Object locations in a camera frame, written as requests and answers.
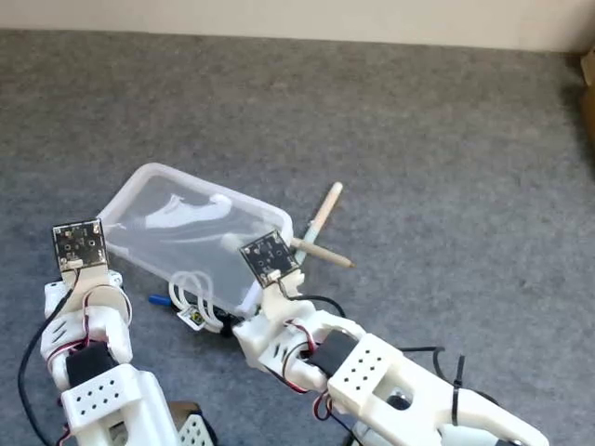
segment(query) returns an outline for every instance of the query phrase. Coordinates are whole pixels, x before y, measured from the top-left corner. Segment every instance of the blue object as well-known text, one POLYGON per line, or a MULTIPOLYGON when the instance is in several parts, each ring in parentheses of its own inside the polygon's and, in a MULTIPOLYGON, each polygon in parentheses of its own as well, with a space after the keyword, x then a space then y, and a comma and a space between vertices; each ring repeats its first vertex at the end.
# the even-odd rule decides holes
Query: blue object
POLYGON ((167 295, 150 295, 149 302, 154 305, 163 305, 164 307, 171 305, 171 299, 167 295))

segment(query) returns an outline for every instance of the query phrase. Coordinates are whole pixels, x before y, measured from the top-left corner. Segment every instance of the black zip tie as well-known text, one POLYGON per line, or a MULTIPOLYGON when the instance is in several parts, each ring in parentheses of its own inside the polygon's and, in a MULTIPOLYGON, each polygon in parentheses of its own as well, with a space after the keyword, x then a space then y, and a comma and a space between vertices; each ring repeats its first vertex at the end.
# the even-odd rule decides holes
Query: black zip tie
POLYGON ((458 366, 456 367, 456 378, 453 382, 453 405, 451 417, 453 426, 458 426, 458 391, 463 387, 463 368, 465 367, 465 356, 458 357, 458 366))

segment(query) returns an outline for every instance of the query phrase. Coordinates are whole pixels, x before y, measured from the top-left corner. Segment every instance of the cardboard box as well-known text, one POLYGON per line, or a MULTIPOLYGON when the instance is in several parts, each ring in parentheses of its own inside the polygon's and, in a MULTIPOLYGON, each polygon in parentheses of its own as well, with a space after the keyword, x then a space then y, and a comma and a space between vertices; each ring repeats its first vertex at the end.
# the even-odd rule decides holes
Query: cardboard box
POLYGON ((590 86, 582 99, 583 116, 587 132, 592 141, 595 142, 595 86, 590 86))
POLYGON ((581 108, 583 109, 588 135, 595 142, 595 46, 581 58, 580 65, 588 86, 582 99, 581 108))
POLYGON ((595 46, 580 60, 580 66, 583 68, 583 76, 588 86, 595 81, 595 46))

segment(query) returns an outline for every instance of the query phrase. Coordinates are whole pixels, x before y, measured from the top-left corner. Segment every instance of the label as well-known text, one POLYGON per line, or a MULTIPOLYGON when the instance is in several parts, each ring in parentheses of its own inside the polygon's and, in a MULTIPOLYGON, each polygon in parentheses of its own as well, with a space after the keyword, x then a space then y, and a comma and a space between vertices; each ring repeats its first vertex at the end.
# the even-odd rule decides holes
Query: label
POLYGON ((200 332, 205 327, 205 320, 201 316, 201 313, 198 312, 198 308, 195 305, 190 305, 180 311, 178 317, 195 332, 200 332))

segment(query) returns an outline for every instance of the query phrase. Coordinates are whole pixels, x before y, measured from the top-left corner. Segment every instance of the white wall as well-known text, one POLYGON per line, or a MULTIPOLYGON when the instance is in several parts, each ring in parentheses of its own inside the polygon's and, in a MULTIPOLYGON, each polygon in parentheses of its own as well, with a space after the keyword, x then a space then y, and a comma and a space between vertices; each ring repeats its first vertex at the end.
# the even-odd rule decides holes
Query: white wall
POLYGON ((583 51, 595 0, 0 0, 0 27, 583 51))

